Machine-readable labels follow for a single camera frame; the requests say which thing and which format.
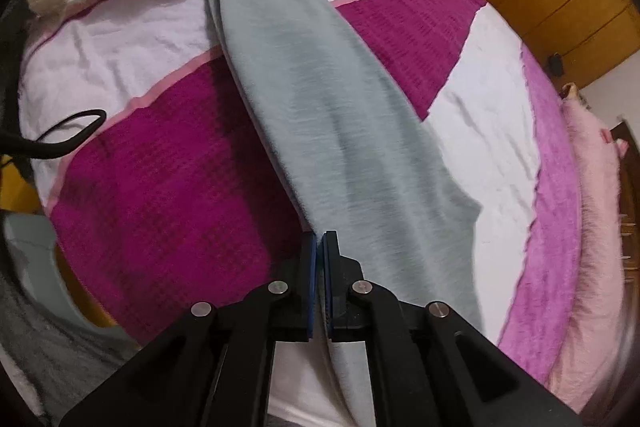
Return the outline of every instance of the white wall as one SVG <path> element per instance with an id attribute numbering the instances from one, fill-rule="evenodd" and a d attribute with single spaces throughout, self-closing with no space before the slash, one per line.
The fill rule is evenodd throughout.
<path id="1" fill-rule="evenodd" d="M 624 118 L 640 139 L 640 51 L 580 90 L 593 113 L 609 128 Z"/>

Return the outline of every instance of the bed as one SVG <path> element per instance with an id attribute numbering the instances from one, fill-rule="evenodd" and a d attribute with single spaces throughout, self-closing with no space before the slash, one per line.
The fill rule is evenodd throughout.
<path id="1" fill-rule="evenodd" d="M 611 130 L 612 137 L 623 139 L 629 150 L 620 162 L 620 233 L 624 265 L 624 300 L 620 316 L 620 343 L 614 363 L 599 381 L 589 402 L 580 413 L 585 426 L 617 427 L 635 421 L 634 404 L 638 399 L 638 313 L 640 311 L 640 243 L 636 219 L 640 211 L 640 152 L 626 121 Z"/>
<path id="2" fill-rule="evenodd" d="M 483 333 L 545 383 L 570 321 L 581 233 L 554 88 L 484 0 L 329 1 L 481 204 L 473 259 Z M 300 240 L 203 13 L 204 0 L 70 0 L 33 27 L 22 64 L 26 137 L 86 108 L 107 111 L 76 153 L 33 169 L 70 267 L 141 344 L 194 301 L 241 299 Z M 270 413 L 353 425 L 319 343 L 277 347 Z"/>

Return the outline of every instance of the gray towel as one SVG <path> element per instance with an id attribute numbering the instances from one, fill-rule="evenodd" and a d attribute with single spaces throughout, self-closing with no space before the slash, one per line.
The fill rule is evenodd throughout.
<path id="1" fill-rule="evenodd" d="M 481 327 L 472 270 L 479 205 L 453 181 L 428 123 L 327 0 L 208 0 L 263 143 L 297 205 L 366 279 Z M 356 421 L 375 425 L 361 345 L 330 346 Z"/>
<path id="2" fill-rule="evenodd" d="M 45 316 L 20 292 L 8 261 L 0 246 L 0 346 L 36 388 L 44 425 L 55 427 L 136 350 L 116 351 L 111 341 Z M 269 416 L 267 427 L 299 426 Z"/>

